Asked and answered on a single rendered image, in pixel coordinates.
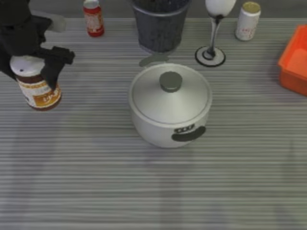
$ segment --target pot lid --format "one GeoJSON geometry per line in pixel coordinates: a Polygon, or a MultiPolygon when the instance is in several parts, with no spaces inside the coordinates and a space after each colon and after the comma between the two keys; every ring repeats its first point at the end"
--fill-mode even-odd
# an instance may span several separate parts
{"type": "Polygon", "coordinates": [[[41,58],[32,56],[12,57],[12,71],[21,77],[33,77],[39,75],[45,66],[45,62],[41,58]]]}
{"type": "Polygon", "coordinates": [[[161,64],[145,69],[134,79],[129,103],[147,119],[179,124],[207,113],[212,91],[199,72],[182,65],[161,64]]]}

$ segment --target wine glass stem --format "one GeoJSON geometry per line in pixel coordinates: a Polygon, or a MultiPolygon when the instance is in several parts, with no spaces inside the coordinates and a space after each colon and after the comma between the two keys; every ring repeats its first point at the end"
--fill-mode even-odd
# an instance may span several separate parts
{"type": "Polygon", "coordinates": [[[219,29],[220,24],[221,24],[221,20],[211,18],[211,22],[212,22],[211,43],[210,43],[210,47],[207,50],[207,52],[214,57],[215,56],[215,51],[214,51],[215,40],[216,40],[216,35],[217,35],[217,32],[218,32],[218,29],[219,29]]]}

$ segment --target red can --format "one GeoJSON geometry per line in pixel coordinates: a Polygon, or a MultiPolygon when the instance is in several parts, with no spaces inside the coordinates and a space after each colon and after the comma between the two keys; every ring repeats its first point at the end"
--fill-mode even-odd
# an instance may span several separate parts
{"type": "Polygon", "coordinates": [[[91,37],[102,36],[105,33],[105,27],[99,0],[85,0],[83,11],[88,34],[91,37]]]}

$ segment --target gray bucket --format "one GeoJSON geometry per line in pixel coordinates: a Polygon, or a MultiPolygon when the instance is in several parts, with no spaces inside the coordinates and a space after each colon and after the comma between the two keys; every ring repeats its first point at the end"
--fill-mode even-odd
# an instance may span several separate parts
{"type": "Polygon", "coordinates": [[[177,48],[191,0],[130,0],[140,46],[153,53],[177,48]]]}

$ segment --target wine glass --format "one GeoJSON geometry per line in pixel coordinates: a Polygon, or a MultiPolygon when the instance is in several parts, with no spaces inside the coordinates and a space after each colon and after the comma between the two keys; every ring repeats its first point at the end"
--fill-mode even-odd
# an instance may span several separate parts
{"type": "Polygon", "coordinates": [[[206,0],[206,7],[212,21],[212,35],[210,46],[201,47],[196,51],[195,58],[200,64],[217,67],[225,62],[225,53],[215,47],[215,40],[222,19],[229,15],[235,3],[236,0],[206,0]]]}

